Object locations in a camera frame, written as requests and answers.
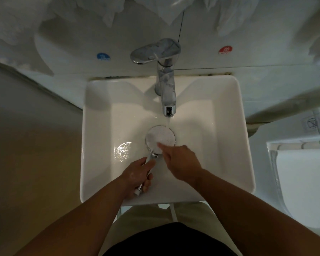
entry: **sink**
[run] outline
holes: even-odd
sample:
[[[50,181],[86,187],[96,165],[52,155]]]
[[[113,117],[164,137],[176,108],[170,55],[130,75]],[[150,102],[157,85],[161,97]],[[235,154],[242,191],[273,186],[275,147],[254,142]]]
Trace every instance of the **sink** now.
[[[255,179],[239,83],[230,75],[175,77],[177,111],[168,119],[154,92],[156,77],[91,81],[82,127],[80,198],[84,202],[134,160],[148,155],[146,132],[168,126],[203,168],[253,193]],[[123,206],[204,200],[175,179],[159,156],[149,191]]]

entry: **black shirt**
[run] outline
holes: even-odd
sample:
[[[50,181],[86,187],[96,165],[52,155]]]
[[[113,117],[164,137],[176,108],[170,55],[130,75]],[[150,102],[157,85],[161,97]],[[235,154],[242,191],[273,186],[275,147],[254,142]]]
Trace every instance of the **black shirt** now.
[[[182,223],[170,223],[137,233],[112,246],[104,256],[175,253],[237,256],[224,243]]]

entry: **person's left hand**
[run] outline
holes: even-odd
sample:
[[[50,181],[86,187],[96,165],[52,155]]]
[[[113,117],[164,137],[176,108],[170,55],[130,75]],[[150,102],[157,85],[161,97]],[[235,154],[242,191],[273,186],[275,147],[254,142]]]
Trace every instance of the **person's left hand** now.
[[[128,195],[127,198],[134,197],[134,190],[143,183],[142,191],[146,192],[151,185],[153,174],[150,173],[147,177],[147,173],[155,166],[155,160],[152,159],[145,164],[147,157],[143,157],[132,162],[121,174],[121,178],[127,182]]]

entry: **forearm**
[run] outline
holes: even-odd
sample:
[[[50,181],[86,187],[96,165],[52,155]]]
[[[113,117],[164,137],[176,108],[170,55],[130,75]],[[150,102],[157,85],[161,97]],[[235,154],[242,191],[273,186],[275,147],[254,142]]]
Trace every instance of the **forearm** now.
[[[115,179],[47,227],[16,255],[97,256],[127,192],[125,181]]]
[[[320,255],[319,236],[252,194],[206,170],[188,183],[206,199],[243,255]]]

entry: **person's right hand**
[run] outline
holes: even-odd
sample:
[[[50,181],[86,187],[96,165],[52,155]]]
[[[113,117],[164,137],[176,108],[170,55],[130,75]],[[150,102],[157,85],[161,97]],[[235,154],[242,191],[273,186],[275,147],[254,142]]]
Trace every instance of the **person's right hand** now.
[[[168,169],[179,180],[190,182],[202,170],[196,154],[187,146],[166,146],[158,143]]]

